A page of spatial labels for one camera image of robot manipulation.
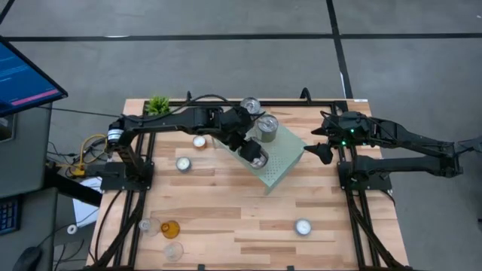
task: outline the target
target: monitor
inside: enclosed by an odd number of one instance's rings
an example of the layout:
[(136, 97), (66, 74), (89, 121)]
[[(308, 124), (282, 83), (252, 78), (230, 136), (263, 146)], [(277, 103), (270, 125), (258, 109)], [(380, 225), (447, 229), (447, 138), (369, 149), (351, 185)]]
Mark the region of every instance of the monitor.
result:
[(61, 86), (0, 36), (0, 140), (12, 137), (14, 113), (67, 95)]

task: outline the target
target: keyboard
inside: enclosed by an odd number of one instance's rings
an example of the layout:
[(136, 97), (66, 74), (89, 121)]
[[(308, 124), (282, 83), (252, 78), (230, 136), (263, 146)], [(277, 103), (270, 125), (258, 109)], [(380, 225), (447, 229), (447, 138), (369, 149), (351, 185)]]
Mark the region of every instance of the keyboard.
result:
[(0, 235), (20, 229), (20, 197), (0, 199)]

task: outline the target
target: wooden tabletop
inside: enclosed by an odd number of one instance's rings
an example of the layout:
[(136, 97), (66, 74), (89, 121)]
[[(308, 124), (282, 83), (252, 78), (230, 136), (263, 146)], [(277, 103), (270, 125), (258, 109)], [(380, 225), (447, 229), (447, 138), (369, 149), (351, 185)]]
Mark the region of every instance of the wooden tabletop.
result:
[[(144, 101), (128, 99), (124, 113), (141, 114)], [(367, 102), (347, 102), (350, 111), (371, 115)], [(310, 131), (321, 125), (320, 110), (329, 111), (329, 108), (264, 109), (308, 145), (326, 141), (325, 137), (312, 135)], [(144, 146), (147, 146), (148, 135), (145, 137)], [(193, 148), (192, 139), (192, 135), (183, 132), (156, 134), (154, 180), (144, 209), (144, 217), (179, 222), (181, 232), (173, 241), (180, 242), (185, 253), (179, 261), (169, 262), (162, 250), (172, 240), (161, 233), (154, 237), (141, 235), (136, 269), (196, 269), (200, 263), (207, 269), (283, 270), (288, 265), (305, 270), (358, 268), (346, 196), (337, 176), (337, 154), (327, 166), (317, 156), (304, 154), (288, 176), (265, 196), (263, 183), (225, 149), (213, 148), (207, 137), (208, 147), (198, 151)], [(358, 153), (381, 157), (379, 148), (364, 146), (358, 148)], [(176, 157), (183, 156), (190, 157), (193, 164), (187, 174), (175, 168)], [(98, 222), (115, 194), (115, 191), (104, 194)], [(99, 241), (99, 254), (119, 231), (125, 195), (123, 192), (119, 196), (108, 214)], [(367, 195), (375, 233), (395, 259), (408, 264), (393, 203), (379, 191), (368, 191)], [(298, 218), (311, 221), (310, 235), (300, 237), (294, 232)], [(363, 233), (361, 236), (365, 260), (371, 264), (368, 242)], [(126, 240), (124, 264), (129, 254), (130, 235)]]

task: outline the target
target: computer screen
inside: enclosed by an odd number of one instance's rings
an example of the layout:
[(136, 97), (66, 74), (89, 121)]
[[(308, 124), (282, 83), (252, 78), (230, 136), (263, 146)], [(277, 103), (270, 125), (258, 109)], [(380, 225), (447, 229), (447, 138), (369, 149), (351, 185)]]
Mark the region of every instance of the computer screen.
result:
[(0, 37), (0, 117), (63, 97), (64, 89)]

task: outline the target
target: clear glass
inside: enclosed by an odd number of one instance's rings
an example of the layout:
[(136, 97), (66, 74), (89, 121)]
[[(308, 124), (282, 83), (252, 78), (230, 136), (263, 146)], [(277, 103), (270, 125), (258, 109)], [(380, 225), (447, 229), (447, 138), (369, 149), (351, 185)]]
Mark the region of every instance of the clear glass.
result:
[(139, 229), (146, 236), (156, 236), (160, 232), (160, 221), (156, 218), (143, 218), (139, 222)]
[(172, 242), (163, 249), (163, 253), (168, 261), (178, 261), (184, 254), (184, 248), (180, 242)]

